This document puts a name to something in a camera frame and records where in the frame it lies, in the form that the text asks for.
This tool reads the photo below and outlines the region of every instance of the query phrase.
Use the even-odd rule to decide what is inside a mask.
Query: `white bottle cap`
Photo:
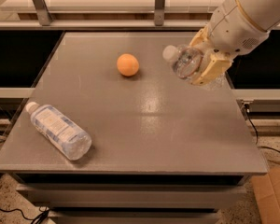
[[[168,63],[175,63],[178,60],[178,49],[169,45],[162,52],[162,57]]]
[[[38,103],[32,101],[32,102],[29,102],[29,103],[26,105],[25,109],[26,109],[26,111],[27,111],[28,113],[29,113],[30,108],[31,108],[33,105],[38,105]]]

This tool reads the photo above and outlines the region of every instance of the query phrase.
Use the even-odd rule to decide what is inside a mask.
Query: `cardboard box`
[[[280,167],[251,178],[263,224],[280,224]]]

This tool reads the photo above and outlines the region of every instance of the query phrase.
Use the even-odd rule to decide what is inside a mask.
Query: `table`
[[[215,223],[216,211],[242,197],[244,182],[266,174],[267,165],[229,86],[192,87],[162,59],[167,45],[193,36],[66,33],[30,101],[57,107],[91,135],[93,146],[69,161],[22,111],[0,151],[0,172],[14,174],[18,191],[35,205],[100,208],[81,215],[102,223],[102,208],[117,208],[127,221],[133,215],[126,208],[135,208],[137,223],[168,217],[168,210],[173,223]],[[117,71],[122,53],[138,59],[134,77]],[[54,215],[58,223],[77,217]]]

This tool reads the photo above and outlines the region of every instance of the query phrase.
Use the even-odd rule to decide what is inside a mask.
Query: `bottle label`
[[[62,142],[68,141],[75,136],[75,130],[49,109],[43,110],[35,118],[50,130],[53,135],[58,136]]]

